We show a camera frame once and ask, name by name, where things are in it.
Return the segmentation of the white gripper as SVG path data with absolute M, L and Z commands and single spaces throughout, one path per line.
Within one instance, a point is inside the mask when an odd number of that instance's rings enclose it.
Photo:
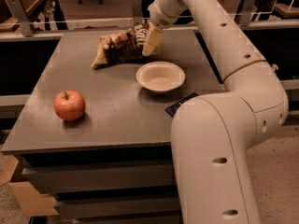
M 149 5 L 149 29 L 146 34 L 142 55 L 149 57 L 160 50 L 163 30 L 174 25 L 187 7 L 182 0 L 154 0 Z

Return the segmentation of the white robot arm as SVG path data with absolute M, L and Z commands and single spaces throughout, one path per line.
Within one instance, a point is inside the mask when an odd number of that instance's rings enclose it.
M 155 0 L 151 22 L 172 26 L 189 10 L 225 90 L 181 105 L 171 148 L 184 224 L 261 224 L 246 152 L 273 135 L 288 97 L 265 57 L 217 0 Z

